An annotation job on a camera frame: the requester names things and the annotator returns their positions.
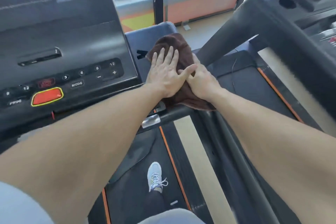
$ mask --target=shoe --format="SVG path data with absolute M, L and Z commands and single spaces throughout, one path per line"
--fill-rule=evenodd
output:
M 162 181 L 162 169 L 159 163 L 153 162 L 148 168 L 147 172 L 148 186 L 149 192 L 151 192 L 155 188 L 161 188 L 162 193 L 163 186 L 167 186 L 168 182 L 166 179 Z

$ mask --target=person's right hand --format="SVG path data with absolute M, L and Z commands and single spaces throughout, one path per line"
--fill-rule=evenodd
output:
M 194 63 L 197 65 L 195 76 L 189 75 L 187 82 L 191 87 L 192 92 L 199 98 L 208 102 L 211 101 L 213 94 L 221 89 L 216 78 L 200 63 L 195 54 L 192 54 Z

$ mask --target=white sleeve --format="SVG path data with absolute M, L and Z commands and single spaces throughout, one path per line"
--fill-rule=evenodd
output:
M 0 224 L 54 224 L 47 212 L 21 190 L 0 182 Z

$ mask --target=brown towel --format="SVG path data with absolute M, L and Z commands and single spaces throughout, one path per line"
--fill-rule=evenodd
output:
M 157 40 L 154 47 L 147 53 L 146 58 L 152 62 L 154 52 L 159 55 L 162 48 L 165 48 L 166 57 L 170 46 L 173 46 L 174 50 L 178 49 L 179 52 L 176 71 L 179 69 L 184 70 L 194 63 L 191 48 L 183 36 L 179 33 L 169 34 Z M 162 101 L 166 105 L 167 109 L 173 107 L 174 105 L 183 104 L 197 110 L 215 110 L 211 103 L 196 97 L 187 82 L 184 82 L 182 88 L 174 96 L 164 98 Z

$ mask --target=red emergency stop button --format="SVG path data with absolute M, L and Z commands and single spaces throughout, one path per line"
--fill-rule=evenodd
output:
M 64 96 L 63 91 L 59 87 L 40 91 L 33 95 L 31 106 L 40 106 L 60 100 Z

